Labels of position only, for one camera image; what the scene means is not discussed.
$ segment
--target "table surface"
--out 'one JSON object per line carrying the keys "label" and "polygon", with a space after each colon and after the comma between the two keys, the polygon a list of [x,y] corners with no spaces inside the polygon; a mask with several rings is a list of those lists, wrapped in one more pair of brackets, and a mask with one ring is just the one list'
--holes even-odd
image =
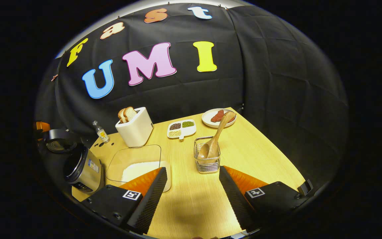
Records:
{"label": "table surface", "polygon": [[[281,181],[297,191],[305,179],[297,168],[256,127],[237,114],[230,127],[219,138],[221,165],[237,169],[266,183]],[[191,239],[195,236],[218,238],[240,233],[241,228],[219,180],[219,172],[200,174],[193,154],[194,140],[213,136],[216,128],[206,126],[201,116],[192,115],[154,124],[145,145],[159,145],[162,159],[171,165],[171,187],[162,193],[148,236],[163,239]],[[193,119],[197,132],[183,141],[166,136],[170,123]],[[119,133],[109,135],[110,143],[92,146],[91,152],[107,169],[111,159],[121,149],[128,148]],[[98,138],[94,145],[100,144]],[[106,178],[106,184],[116,185]],[[79,201],[89,197],[72,187],[72,195]]]}

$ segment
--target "pink letter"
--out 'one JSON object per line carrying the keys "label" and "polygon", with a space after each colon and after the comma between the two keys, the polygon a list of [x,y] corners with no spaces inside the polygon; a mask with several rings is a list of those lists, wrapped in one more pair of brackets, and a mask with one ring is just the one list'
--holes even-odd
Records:
{"label": "pink letter", "polygon": [[129,74],[131,80],[129,80],[130,86],[135,86],[141,83],[144,78],[138,74],[138,69],[144,74],[147,79],[153,77],[154,66],[157,64],[156,77],[166,77],[176,73],[176,68],[172,66],[169,57],[170,43],[159,43],[153,47],[150,56],[145,58],[139,51],[134,50],[130,53],[126,53],[122,59],[128,63]]}

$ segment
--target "metal utensil holder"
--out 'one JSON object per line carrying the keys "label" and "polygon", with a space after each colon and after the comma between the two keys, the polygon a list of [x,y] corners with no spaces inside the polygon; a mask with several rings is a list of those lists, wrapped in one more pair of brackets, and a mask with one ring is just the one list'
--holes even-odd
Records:
{"label": "metal utensil holder", "polygon": [[210,174],[218,172],[220,169],[220,148],[218,143],[218,156],[210,159],[198,159],[198,153],[200,152],[201,147],[206,142],[197,143],[199,140],[211,139],[213,136],[201,137],[194,140],[194,159],[195,164],[197,165],[197,171],[201,174]]}

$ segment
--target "white toaster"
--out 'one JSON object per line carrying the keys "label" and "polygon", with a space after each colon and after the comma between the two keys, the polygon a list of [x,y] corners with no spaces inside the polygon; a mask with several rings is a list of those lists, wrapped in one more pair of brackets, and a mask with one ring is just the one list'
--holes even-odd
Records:
{"label": "white toaster", "polygon": [[147,109],[141,107],[136,108],[135,111],[137,115],[135,115],[131,121],[123,124],[118,121],[116,124],[117,131],[129,148],[143,146],[147,143],[153,131],[153,123],[151,122]]}

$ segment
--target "white plate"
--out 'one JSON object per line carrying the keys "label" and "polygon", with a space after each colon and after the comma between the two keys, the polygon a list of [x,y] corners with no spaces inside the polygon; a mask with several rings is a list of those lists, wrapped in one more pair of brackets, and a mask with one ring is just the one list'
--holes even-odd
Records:
{"label": "white plate", "polygon": [[[208,127],[213,127],[213,128],[218,128],[219,127],[219,124],[220,124],[220,121],[219,122],[212,122],[210,121],[213,116],[215,116],[217,114],[217,112],[219,110],[223,110],[223,112],[226,114],[227,112],[233,112],[232,110],[228,110],[228,109],[222,109],[222,108],[217,108],[217,109],[211,109],[211,110],[208,110],[206,111],[202,116],[201,116],[201,119],[203,120],[203,123],[205,125],[207,125]],[[231,124],[234,124],[235,121],[237,120],[237,116],[235,116],[235,119],[231,122],[231,123],[228,123],[225,125],[225,127],[228,127],[230,126]]]}
{"label": "white plate", "polygon": [[[182,127],[182,122],[186,122],[186,121],[191,121],[191,122],[194,123],[194,125],[193,126],[188,126],[188,127]],[[170,127],[172,126],[172,124],[178,124],[178,123],[181,124],[180,128],[169,130]],[[181,130],[181,135],[176,136],[176,137],[169,137],[169,132],[170,131],[176,131],[176,130]],[[190,135],[194,134],[196,131],[197,131],[197,127],[195,126],[195,121],[193,119],[192,120],[191,119],[187,119],[187,120],[176,121],[176,122],[173,122],[173,123],[169,124],[169,126],[167,127],[167,137],[171,138],[171,139],[179,138],[180,140],[182,140],[182,139],[184,139],[185,136],[190,136]]]}

